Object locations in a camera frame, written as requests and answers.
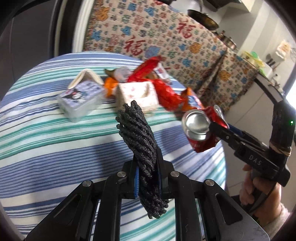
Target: striped bedsheet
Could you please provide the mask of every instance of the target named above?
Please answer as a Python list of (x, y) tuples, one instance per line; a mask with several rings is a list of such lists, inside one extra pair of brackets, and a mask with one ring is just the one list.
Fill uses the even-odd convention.
[[(106, 179), (132, 159), (116, 128), (114, 99), (78, 123), (59, 110), (57, 94), (84, 68), (136, 68), (141, 61), (113, 53), (82, 52), (46, 61), (23, 75), (0, 103), (0, 202), (24, 236), (82, 181)], [(184, 87), (173, 80), (179, 93)], [(215, 180), (224, 188), (221, 143), (197, 154), (175, 115), (160, 107), (147, 121), (164, 159), (191, 179)], [(120, 240), (175, 240), (174, 201), (150, 220), (139, 199), (124, 200)]]

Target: black braided rope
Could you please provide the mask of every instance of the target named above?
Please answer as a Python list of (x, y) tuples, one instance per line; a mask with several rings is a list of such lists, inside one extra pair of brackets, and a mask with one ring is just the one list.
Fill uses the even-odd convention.
[(160, 218), (166, 213), (168, 199), (160, 197), (156, 167), (157, 143), (137, 102), (133, 100), (131, 106), (123, 106), (125, 112), (118, 111), (120, 116), (116, 117), (119, 123), (116, 127), (138, 161), (140, 201), (150, 219)]

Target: red soda can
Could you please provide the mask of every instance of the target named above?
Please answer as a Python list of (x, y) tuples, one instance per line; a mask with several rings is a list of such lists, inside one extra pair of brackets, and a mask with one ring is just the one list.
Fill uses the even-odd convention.
[(220, 140), (209, 131), (210, 123), (214, 121), (224, 128), (229, 128), (219, 106), (209, 106), (203, 110), (187, 111), (182, 117), (182, 127), (189, 143), (196, 152), (208, 150)]

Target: plastic box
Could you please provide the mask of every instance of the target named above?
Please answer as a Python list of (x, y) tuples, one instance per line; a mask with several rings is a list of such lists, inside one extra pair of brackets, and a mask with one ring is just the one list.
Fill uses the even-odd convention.
[(59, 94), (57, 100), (64, 115), (70, 121), (78, 122), (102, 104), (105, 96), (106, 89), (103, 85), (86, 80)]

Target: screw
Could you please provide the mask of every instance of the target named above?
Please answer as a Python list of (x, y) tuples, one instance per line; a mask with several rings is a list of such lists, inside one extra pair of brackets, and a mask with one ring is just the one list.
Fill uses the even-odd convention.
[(120, 171), (120, 172), (117, 173), (117, 176), (118, 177), (125, 177), (126, 173), (124, 171)]
[(208, 185), (208, 186), (213, 186), (215, 184), (215, 182), (212, 180), (212, 179), (207, 179), (205, 181), (205, 183)]
[(89, 187), (89, 186), (91, 185), (91, 181), (90, 181), (90, 180), (85, 180), (85, 181), (82, 183), (82, 185), (83, 185), (84, 187)]
[(178, 176), (180, 175), (180, 173), (177, 172), (177, 171), (172, 171), (172, 172), (170, 173), (170, 175), (171, 175), (172, 177), (178, 177)]

